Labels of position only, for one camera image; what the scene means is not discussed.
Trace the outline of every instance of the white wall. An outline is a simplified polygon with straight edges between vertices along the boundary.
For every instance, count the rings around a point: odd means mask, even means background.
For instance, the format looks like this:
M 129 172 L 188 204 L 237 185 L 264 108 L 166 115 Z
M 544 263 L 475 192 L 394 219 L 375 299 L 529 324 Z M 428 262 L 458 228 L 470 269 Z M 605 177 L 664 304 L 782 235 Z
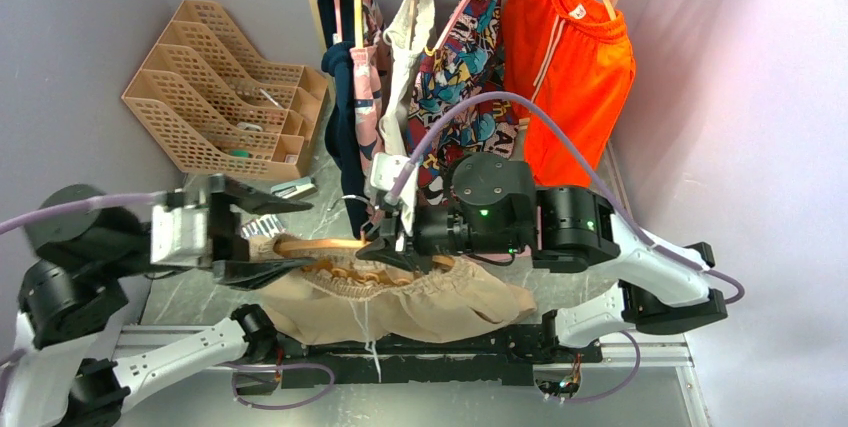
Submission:
M 688 335 L 714 425 L 848 424 L 848 0 L 652 0 L 615 132 L 640 222 L 748 296 Z
M 120 100 L 169 16 L 164 0 L 0 1 L 0 219 L 80 182 L 112 193 L 177 184 L 173 164 Z M 34 258 L 23 231 L 0 237 L 0 253 L 5 355 Z M 127 288 L 137 303 L 126 318 L 137 318 L 149 282 Z

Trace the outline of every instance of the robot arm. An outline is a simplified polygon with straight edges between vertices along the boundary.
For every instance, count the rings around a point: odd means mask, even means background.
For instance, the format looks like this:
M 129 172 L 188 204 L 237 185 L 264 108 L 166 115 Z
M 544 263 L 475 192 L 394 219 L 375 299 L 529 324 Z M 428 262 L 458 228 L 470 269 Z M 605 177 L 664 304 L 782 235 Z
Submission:
M 101 194 L 70 186 L 44 207 Z M 27 226 L 42 260 L 26 272 L 18 296 L 15 348 L 24 355 L 9 367 L 14 370 L 0 426 L 113 425 L 152 393 L 209 366 L 267 358 L 277 347 L 276 329 L 257 305 L 137 357 L 85 358 L 112 314 L 127 304 L 121 277 L 198 268 L 223 285 L 249 290 L 314 261 L 250 263 L 231 205 L 257 214 L 311 207 L 217 175 L 195 195 L 165 195 L 153 208 L 151 225 L 126 209 L 109 208 Z
M 377 154 L 370 176 L 383 194 L 408 159 Z M 557 311 L 559 342 L 585 347 L 600 336 L 636 328 L 682 333 L 727 317 L 722 293 L 705 273 L 714 266 L 706 243 L 678 247 L 655 235 L 646 245 L 603 197 L 581 187 L 537 188 L 529 166 L 493 154 L 458 160 L 445 175 L 447 206 L 415 206 L 409 184 L 399 209 L 387 215 L 379 238 L 358 257 L 409 270 L 428 269 L 441 255 L 516 254 L 529 248 L 535 268 L 554 273 L 587 269 L 618 279 L 602 296 Z M 662 245 L 700 265 L 695 271 L 655 251 Z
M 393 169 L 405 161 L 377 155 L 371 182 L 378 195 L 389 190 L 397 176 Z M 727 316 L 721 292 L 710 289 L 703 277 L 713 265 L 707 244 L 680 248 L 650 237 L 698 262 L 702 272 L 659 256 L 653 245 L 630 232 L 606 199 L 587 189 L 537 189 L 527 164 L 491 154 L 460 159 L 446 188 L 452 194 L 449 205 L 416 208 L 408 184 L 401 208 L 385 209 L 376 237 L 357 256 L 427 271 L 435 254 L 514 255 L 529 248 L 536 268 L 555 273 L 591 268 L 620 282 L 575 308 L 545 314 L 541 326 L 510 326 L 501 329 L 503 335 L 469 339 L 445 352 L 462 347 L 519 363 L 532 352 L 534 362 L 562 362 L 576 355 L 574 349 L 611 332 L 635 327 L 652 334 L 679 333 Z M 98 194 L 72 186 L 45 205 Z M 197 268 L 219 284 L 250 290 L 315 262 L 251 263 L 247 241 L 236 235 L 239 218 L 231 205 L 257 214 L 311 207 L 219 175 L 197 195 L 178 191 L 165 196 L 153 209 L 151 225 L 139 223 L 125 209 L 110 208 L 29 226 L 27 236 L 43 260 L 26 273 L 18 297 L 16 347 L 26 353 L 12 374 L 0 426 L 113 425 L 152 393 L 206 367 L 268 358 L 279 339 L 258 306 L 243 306 L 230 319 L 141 356 L 117 362 L 85 358 L 109 317 L 127 303 L 120 277 Z M 395 344 L 403 355 L 431 348 L 395 339 L 382 351 L 391 352 Z M 286 352 L 302 346 L 291 347 Z M 334 352 L 359 349 L 344 343 L 321 347 L 311 353 L 303 347 L 300 356 L 323 353 L 337 359 Z

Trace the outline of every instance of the beige pants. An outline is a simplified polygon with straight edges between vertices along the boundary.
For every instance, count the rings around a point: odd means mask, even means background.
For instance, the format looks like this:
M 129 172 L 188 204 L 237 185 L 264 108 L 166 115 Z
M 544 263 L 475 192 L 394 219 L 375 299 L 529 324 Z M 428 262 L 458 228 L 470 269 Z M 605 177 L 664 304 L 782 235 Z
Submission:
M 278 258 L 272 244 L 252 238 L 254 260 Z M 307 345 L 366 342 L 389 333 L 451 342 L 518 322 L 536 310 L 528 290 L 505 284 L 464 258 L 455 258 L 450 270 L 416 278 L 402 269 L 358 260 L 352 250 L 295 255 L 320 262 L 286 275 L 260 296 L 277 330 Z

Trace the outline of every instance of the beige storage basket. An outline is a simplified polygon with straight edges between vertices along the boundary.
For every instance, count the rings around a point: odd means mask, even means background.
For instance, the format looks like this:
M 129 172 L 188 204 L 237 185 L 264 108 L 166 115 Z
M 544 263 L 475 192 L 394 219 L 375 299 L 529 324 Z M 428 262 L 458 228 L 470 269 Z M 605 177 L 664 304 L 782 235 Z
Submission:
M 179 77 L 175 82 L 190 85 L 232 125 L 248 122 L 259 125 L 265 132 L 301 135 L 310 140 L 315 130 L 315 121 L 321 112 L 319 101 L 302 89 L 294 91 L 294 96 L 286 97 L 291 94 L 291 89 L 275 85 L 264 87 L 275 99 L 287 98 L 288 102 L 283 105 L 289 106 L 289 109 L 280 109 L 264 98 L 264 103 L 257 102 L 259 105 L 248 104 L 230 89 L 194 49 L 182 45 L 155 45 L 141 68 L 173 72 Z
M 183 45 L 194 49 L 200 57 L 212 67 L 221 79 L 233 89 L 239 97 L 248 103 L 262 105 L 267 99 L 259 89 L 268 90 L 269 86 L 275 86 L 278 91 L 287 92 L 282 99 L 276 98 L 277 102 L 283 104 L 291 102 L 295 94 L 300 91 L 310 95 L 305 89 L 290 86 L 283 83 L 259 82 L 244 70 L 244 67 L 236 60 L 224 44 L 209 30 L 208 27 L 199 22 L 181 22 L 172 20 L 168 23 L 157 44 L 160 45 Z
M 173 20 L 206 25 L 255 80 L 266 84 L 302 87 L 316 99 L 324 100 L 327 79 L 323 75 L 309 67 L 265 60 L 221 4 L 209 0 L 184 0 Z
M 312 143 L 299 135 L 234 127 L 173 72 L 140 70 L 122 99 L 183 172 L 275 181 L 307 173 Z M 233 151 L 250 157 L 230 155 Z

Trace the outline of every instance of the wire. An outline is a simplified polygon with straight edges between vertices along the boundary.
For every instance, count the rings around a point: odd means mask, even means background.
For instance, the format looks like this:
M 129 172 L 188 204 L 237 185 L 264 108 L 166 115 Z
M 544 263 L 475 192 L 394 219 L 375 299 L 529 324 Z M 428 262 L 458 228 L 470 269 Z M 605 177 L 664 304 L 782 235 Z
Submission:
M 566 149 L 568 149 L 568 151 L 571 153 L 577 163 L 580 164 L 580 167 L 582 167 L 583 170 L 586 171 L 587 174 L 589 174 L 589 177 L 592 179 L 592 182 L 598 187 L 598 190 L 601 191 L 601 194 L 606 197 L 610 204 L 612 204 L 616 215 L 620 216 L 621 219 L 624 220 L 628 228 L 633 232 L 633 234 L 636 235 L 636 237 L 639 238 L 639 240 L 643 244 L 651 246 L 651 249 L 653 249 L 655 252 L 659 253 L 663 257 L 671 260 L 672 262 L 679 263 L 684 267 L 692 269 L 698 273 L 704 272 L 703 267 L 699 263 L 688 259 L 678 254 L 677 252 L 674 252 L 668 247 L 656 244 L 654 240 L 644 230 L 642 230 L 642 227 L 640 227 L 639 224 L 636 223 L 636 221 L 624 208 L 624 206 L 621 205 L 621 202 L 618 201 L 618 198 L 615 196 L 615 194 L 612 192 L 606 182 L 604 182 L 603 179 L 601 179 L 600 176 L 595 173 L 594 169 L 592 169 L 592 166 L 589 165 L 589 162 L 586 161 L 586 158 L 583 157 L 583 155 L 577 149 L 577 146 L 575 146 L 571 139 L 569 139 L 568 136 L 565 135 L 565 132 L 562 131 L 559 125 L 557 125 L 557 123 L 554 122 L 554 120 L 547 113 L 545 113 L 545 111 L 542 110 L 538 105 L 530 101 L 530 99 L 522 97 L 518 94 L 514 94 L 512 92 L 486 92 L 483 94 L 478 94 L 468 99 L 465 99 L 462 102 L 459 102 L 450 110 L 445 112 L 442 117 L 440 117 L 438 120 L 436 120 L 435 123 L 433 123 L 433 125 L 430 126 L 430 130 L 427 132 L 424 138 L 421 139 L 421 142 L 419 142 L 418 145 L 415 147 L 415 150 L 412 152 L 412 155 L 410 155 L 409 160 L 406 162 L 406 164 L 404 164 L 403 168 L 401 169 L 400 174 L 395 178 L 395 184 L 392 186 L 392 189 L 389 191 L 389 193 L 386 194 L 383 200 L 387 204 L 396 205 L 398 199 L 400 198 L 400 191 L 403 190 L 403 186 L 406 185 L 406 182 L 409 180 L 409 176 L 412 175 L 412 172 L 416 168 L 418 168 L 418 163 L 423 158 L 424 154 L 430 149 L 433 140 L 436 138 L 437 135 L 442 132 L 442 129 L 444 129 L 448 125 L 448 123 L 450 123 L 453 118 L 461 112 L 481 102 L 486 102 L 490 100 L 508 100 L 510 102 L 519 103 L 527 107 L 528 110 L 533 112 L 533 114 L 535 114 L 540 120 L 547 124 L 547 126 L 551 129 L 554 135 L 557 136 L 559 141 L 562 142 Z M 731 285 L 736 287 L 737 293 L 734 296 L 730 297 L 730 299 L 728 299 L 726 303 L 732 304 L 734 302 L 738 302 L 742 299 L 742 297 L 744 297 L 745 289 L 744 287 L 742 287 L 739 281 L 733 279 L 727 274 L 715 272 L 713 270 L 707 271 L 707 273 L 709 272 L 714 272 L 710 275 L 726 282 L 729 282 Z
M 733 277 L 725 274 L 724 272 L 719 272 L 717 270 L 708 270 L 707 275 L 711 275 L 711 276 L 715 277 L 716 279 L 723 280 L 723 281 L 727 282 L 728 284 L 736 287 L 736 294 L 734 294 L 733 297 L 725 299 L 724 303 L 734 304 L 734 303 L 742 300 L 742 297 L 745 297 L 745 286 L 742 285 L 742 282 L 739 282 L 738 280 L 736 280 Z
M 225 362 L 225 363 L 219 364 L 219 365 L 221 365 L 223 367 L 228 367 L 228 368 L 233 369 L 233 370 L 238 370 L 238 371 L 241 371 L 241 372 L 278 372 L 278 371 L 284 371 L 284 370 L 323 370 L 324 372 L 327 373 L 327 375 L 330 376 L 330 383 L 327 384 L 327 386 L 324 387 L 324 390 L 322 390 L 321 392 L 318 392 L 317 394 L 315 394 L 314 396 L 312 396 L 312 397 L 310 397 L 306 400 L 301 400 L 300 402 L 295 402 L 293 404 L 286 404 L 286 405 L 263 405 L 263 404 L 255 404 L 253 402 L 248 402 L 247 400 L 244 400 L 238 394 L 238 389 L 236 388 L 236 376 L 233 376 L 233 379 L 230 382 L 230 385 L 232 386 L 233 397 L 235 398 L 236 402 L 238 402 L 241 405 L 244 405 L 246 407 L 253 408 L 253 409 L 259 409 L 259 410 L 290 410 L 290 409 L 296 409 L 298 407 L 303 407 L 304 405 L 311 404 L 311 403 L 321 399 L 325 395 L 329 394 L 330 391 L 333 390 L 333 387 L 336 386 L 336 374 L 333 373 L 332 369 L 330 369 L 326 365 L 321 365 L 321 364 L 303 363 L 303 364 L 276 366 L 276 365 L 239 365 L 239 364 L 234 364 L 232 362 Z
M 99 195 L 83 200 L 52 205 L 43 209 L 34 210 L 27 214 L 19 215 L 0 223 L 0 235 L 11 232 L 18 227 L 23 227 L 24 225 L 31 224 L 33 222 L 40 222 L 51 217 L 56 217 L 57 215 L 108 209 L 110 207 L 124 207 L 132 204 L 153 204 L 160 198 L 161 195 L 162 192 L 149 194 Z
M 149 279 L 149 280 L 170 279 L 171 277 L 176 277 L 176 276 L 178 276 L 180 274 L 184 274 L 186 272 L 188 272 L 188 271 L 187 270 L 172 270 L 172 271 L 166 272 L 166 273 L 164 273 L 164 274 L 162 274 L 158 277 L 150 275 L 150 274 L 144 274 L 144 278 Z
M 509 267 L 513 262 L 515 262 L 515 252 L 511 252 L 509 254 L 509 260 L 492 260 L 477 254 L 465 254 L 465 256 L 469 259 L 474 259 L 478 262 L 486 262 L 498 267 Z
M 0 413 L 3 412 L 3 402 L 6 400 L 6 390 L 9 388 L 9 382 L 11 382 L 12 374 L 15 373 L 15 367 L 17 367 L 17 362 L 24 356 L 26 352 L 23 349 L 15 349 L 4 357 L 0 359 Z
M 624 380 L 622 380 L 620 384 L 616 385 L 615 387 L 611 388 L 610 390 L 608 390 L 606 392 L 596 394 L 596 395 L 590 395 L 589 397 L 581 397 L 579 399 L 561 399 L 560 401 L 562 403 L 565 403 L 565 404 L 587 404 L 589 402 L 595 402 L 595 401 L 598 401 L 598 400 L 603 400 L 603 399 L 606 399 L 607 397 L 615 394 L 619 390 L 627 387 L 627 385 L 630 384 L 630 382 L 633 381 L 633 378 L 636 377 L 636 372 L 639 372 L 639 366 L 642 365 L 642 350 L 639 348 L 639 343 L 636 342 L 636 339 L 634 339 L 633 336 L 630 335 L 629 332 L 625 332 L 625 331 L 622 330 L 621 332 L 619 332 L 619 334 L 627 337 L 627 340 L 629 340 L 630 343 L 633 344 L 633 350 L 636 353 L 636 362 L 633 363 L 633 368 L 630 370 L 630 373 L 627 374 L 627 377 L 625 377 Z

